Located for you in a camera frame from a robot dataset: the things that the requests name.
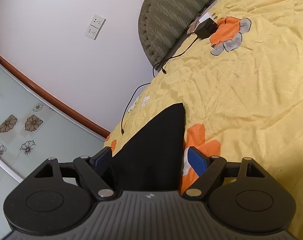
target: wall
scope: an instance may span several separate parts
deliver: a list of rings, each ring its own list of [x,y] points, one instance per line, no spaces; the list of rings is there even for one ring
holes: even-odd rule
[[[36,84],[112,131],[152,78],[138,37],[144,0],[0,0],[0,54]],[[96,41],[94,14],[106,18]]]

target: blue textured pad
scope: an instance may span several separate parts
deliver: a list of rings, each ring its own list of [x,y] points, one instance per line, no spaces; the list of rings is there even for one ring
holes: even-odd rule
[[[191,147],[188,148],[187,159],[198,176],[201,176],[208,168],[206,161]]]

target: black cable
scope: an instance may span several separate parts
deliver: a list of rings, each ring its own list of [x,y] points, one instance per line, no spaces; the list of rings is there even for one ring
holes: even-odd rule
[[[164,60],[162,60],[162,61],[156,63],[156,64],[153,66],[153,76],[155,77],[155,75],[154,75],[154,68],[155,68],[158,64],[163,63],[163,62],[165,62],[165,61],[167,61],[167,60],[169,60],[169,59],[171,59],[171,58],[176,58],[176,57],[179,57],[179,56],[183,55],[183,54],[184,54],[184,53],[185,53],[185,52],[194,44],[194,42],[195,42],[197,39],[198,39],[198,37],[196,37],[196,39],[191,43],[191,45],[189,45],[189,47],[188,47],[183,53],[181,53],[181,54],[179,54],[179,55],[177,55],[177,56],[173,56],[173,57],[164,59]],[[167,72],[165,71],[165,69],[163,68],[163,66],[162,66],[162,72],[163,72],[164,74],[167,73]],[[143,85],[140,85],[138,88],[136,88],[135,92],[133,93],[133,96],[136,94],[137,90],[138,90],[140,87],[146,86],[146,85],[149,85],[149,84],[151,84],[151,82],[146,83],[146,84],[143,84]],[[125,109],[124,114],[123,114],[123,118],[121,119],[121,125],[120,125],[120,126],[121,126],[121,134],[124,134],[124,132],[125,132],[124,129],[123,129],[123,120],[124,120],[124,116],[125,116],[125,114],[126,114],[126,110],[127,110],[128,106],[129,106],[131,100],[133,100],[133,96],[132,96],[132,98],[130,99],[130,101],[128,102],[128,105],[126,106],[126,109]]]
[[[133,96],[136,94],[137,90],[138,90],[140,87],[149,85],[150,83],[151,83],[151,82],[146,83],[146,84],[143,84],[143,85],[140,85],[138,88],[136,88],[135,92],[133,93]],[[124,120],[124,116],[125,116],[126,110],[127,110],[128,106],[129,106],[131,100],[133,100],[133,96],[132,96],[132,98],[130,99],[130,101],[128,102],[128,105],[126,106],[125,112],[124,112],[124,114],[123,114],[123,118],[121,119],[121,134],[124,134],[123,120]]]
[[[169,59],[176,58],[176,57],[179,57],[179,56],[183,55],[183,54],[184,54],[184,53],[185,53],[185,52],[194,44],[194,42],[195,42],[197,39],[198,39],[198,37],[196,37],[196,39],[191,43],[191,45],[189,45],[189,47],[188,47],[183,53],[181,53],[181,54],[179,54],[179,55],[177,55],[177,56],[173,56],[173,57],[164,59],[164,60],[162,60],[162,61],[156,63],[156,64],[153,66],[153,76],[155,77],[155,75],[154,75],[154,69],[155,69],[155,67],[156,67],[157,65],[159,65],[160,63],[163,63],[163,62],[165,62],[165,61],[167,61],[167,60],[169,60]],[[165,69],[163,68],[163,66],[162,66],[162,72],[163,72],[164,74],[167,73],[167,72],[165,71]]]

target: black fabric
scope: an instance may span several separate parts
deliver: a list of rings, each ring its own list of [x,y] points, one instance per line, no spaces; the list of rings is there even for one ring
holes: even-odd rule
[[[104,174],[103,179],[116,192],[178,190],[184,155],[184,132],[184,105],[178,103],[167,107],[112,158],[111,169]]]

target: bed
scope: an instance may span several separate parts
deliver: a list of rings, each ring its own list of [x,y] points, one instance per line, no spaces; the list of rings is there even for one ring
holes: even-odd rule
[[[126,112],[124,134],[119,123],[105,146],[117,156],[158,113],[183,103],[184,148],[230,162],[253,157],[295,198],[290,232],[303,240],[303,0],[218,0],[209,13],[218,16],[215,35],[164,65],[167,74]],[[186,156],[183,162],[182,191],[197,179]]]

